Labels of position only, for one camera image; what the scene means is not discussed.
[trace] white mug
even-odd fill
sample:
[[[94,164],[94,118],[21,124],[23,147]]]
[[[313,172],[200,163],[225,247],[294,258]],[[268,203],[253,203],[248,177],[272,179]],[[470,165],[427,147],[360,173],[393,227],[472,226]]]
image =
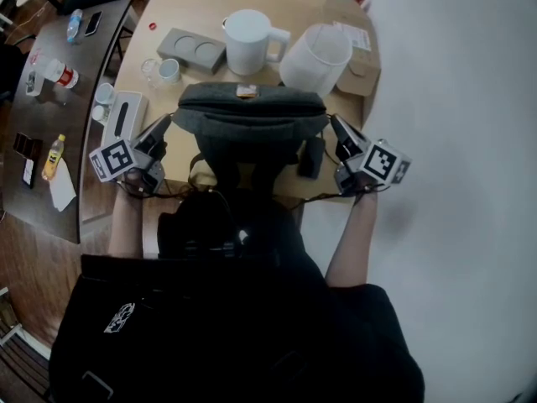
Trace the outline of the white mug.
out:
[[[159,67],[159,75],[165,84],[175,84],[179,80],[179,63],[173,58],[164,60]]]
[[[104,106],[110,106],[114,103],[115,98],[116,92],[114,91],[114,87],[108,82],[102,83],[95,91],[95,101]]]
[[[266,62],[279,63],[291,39],[289,31],[275,29],[264,13],[243,9],[225,20],[227,66],[241,76],[253,75]],[[278,54],[267,54],[271,40],[280,42]]]

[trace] gray fabric bag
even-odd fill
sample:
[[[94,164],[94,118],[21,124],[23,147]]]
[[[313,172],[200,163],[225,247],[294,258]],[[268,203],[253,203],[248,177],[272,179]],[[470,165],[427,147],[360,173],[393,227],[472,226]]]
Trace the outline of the gray fabric bag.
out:
[[[237,162],[255,163],[253,188],[271,194],[287,164],[297,162],[302,143],[329,122],[321,98],[286,86],[257,86],[256,97],[240,98],[231,82],[189,85],[173,121],[196,137],[201,156],[220,190],[237,187]]]

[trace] white plastic container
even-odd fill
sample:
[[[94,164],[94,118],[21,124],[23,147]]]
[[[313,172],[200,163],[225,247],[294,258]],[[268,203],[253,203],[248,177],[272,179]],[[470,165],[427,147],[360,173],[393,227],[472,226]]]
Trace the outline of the white plastic container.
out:
[[[26,81],[26,94],[28,96],[37,97],[41,94],[43,84],[44,77],[36,71],[30,71],[28,73],[28,80]]]
[[[310,26],[279,65],[286,86],[330,94],[352,57],[352,45],[344,33],[328,24]]]

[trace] gray table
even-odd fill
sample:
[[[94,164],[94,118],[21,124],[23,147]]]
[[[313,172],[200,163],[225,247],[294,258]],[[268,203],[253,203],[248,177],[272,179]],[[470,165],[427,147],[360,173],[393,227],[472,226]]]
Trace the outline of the gray table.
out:
[[[98,11],[102,11],[102,19],[97,32],[84,37],[87,20]],[[109,216],[84,222],[80,220],[82,181],[88,153],[86,144],[90,125],[95,123],[90,116],[91,105],[122,26],[134,29],[137,21],[130,0],[119,0],[84,11],[76,44],[67,43],[68,17],[59,17],[41,29],[32,51],[40,48],[44,54],[57,57],[76,69],[80,79],[72,90],[45,81],[41,95],[30,97],[25,93],[29,62],[24,67],[11,108],[5,143],[3,207],[7,213],[73,243],[80,242],[81,234],[110,221]],[[38,174],[31,190],[22,182],[24,158],[13,150],[17,132],[43,140],[43,150],[37,163]],[[76,199],[63,212],[54,208],[49,183],[40,177],[48,150],[60,133],[66,136],[63,156],[77,193]]]

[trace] yellow bottle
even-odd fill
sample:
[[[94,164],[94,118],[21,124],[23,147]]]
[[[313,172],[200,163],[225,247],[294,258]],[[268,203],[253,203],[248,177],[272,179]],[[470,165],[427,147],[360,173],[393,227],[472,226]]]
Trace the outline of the yellow bottle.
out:
[[[60,134],[50,148],[49,157],[47,162],[44,163],[43,172],[41,173],[41,177],[46,181],[52,180],[56,174],[56,168],[60,162],[61,155],[64,153],[64,141],[65,136]]]

